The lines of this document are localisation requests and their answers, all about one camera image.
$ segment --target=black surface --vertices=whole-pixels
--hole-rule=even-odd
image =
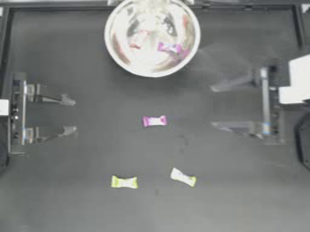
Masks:
[[[111,60],[108,14],[15,13],[7,77],[25,72],[78,101],[72,108],[29,104],[27,123],[76,125],[79,135],[12,160],[0,178],[0,231],[306,231],[310,174],[291,138],[299,113],[286,113],[287,144],[267,147],[211,126],[261,119],[261,91],[209,88],[267,57],[297,53],[291,11],[198,11],[198,54],[158,80]],[[142,116],[163,114],[167,127],[142,127]],[[170,180],[172,167],[198,176],[195,188]],[[139,189],[111,188],[111,175],[138,176]]]

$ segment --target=wrapped candy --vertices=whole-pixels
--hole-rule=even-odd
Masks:
[[[143,43],[146,42],[148,38],[150,32],[147,30],[140,30],[132,38],[132,42],[130,44],[131,47],[140,49],[143,46]]]
[[[151,126],[166,126],[167,125],[167,117],[162,115],[159,118],[155,117],[143,117],[143,125],[144,127]]]
[[[116,176],[111,177],[111,187],[112,188],[130,188],[138,189],[138,177],[130,179],[120,179]]]
[[[197,177],[190,177],[186,175],[179,169],[174,168],[171,172],[171,179],[179,180],[189,184],[191,187],[195,186],[198,178]]]

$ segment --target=white candy wrapper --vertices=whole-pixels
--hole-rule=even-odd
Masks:
[[[171,179],[179,180],[189,184],[191,187],[195,186],[198,178],[197,177],[190,177],[186,175],[179,169],[174,168],[171,172]]]

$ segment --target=silver bowl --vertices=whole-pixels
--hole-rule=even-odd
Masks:
[[[163,77],[187,65],[199,49],[199,21],[179,0],[126,0],[110,15],[104,39],[124,70]]]

